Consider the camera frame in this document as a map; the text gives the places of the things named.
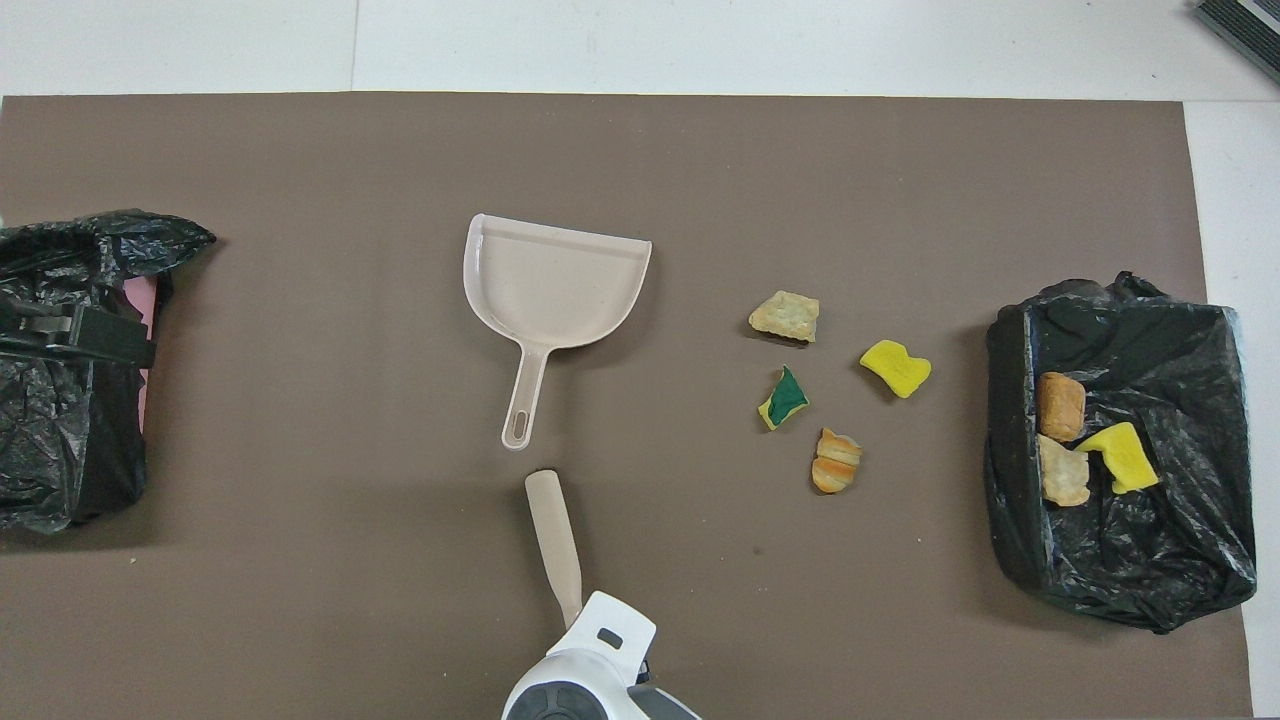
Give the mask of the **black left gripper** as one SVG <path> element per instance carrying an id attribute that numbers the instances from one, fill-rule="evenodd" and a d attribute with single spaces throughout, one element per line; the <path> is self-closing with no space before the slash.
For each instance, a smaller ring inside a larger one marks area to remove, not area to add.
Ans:
<path id="1" fill-rule="evenodd" d="M 3 354 L 77 361 L 78 354 L 138 369 L 154 366 L 150 327 L 101 307 L 1 299 Z M 73 325 L 73 346 L 70 338 Z"/>

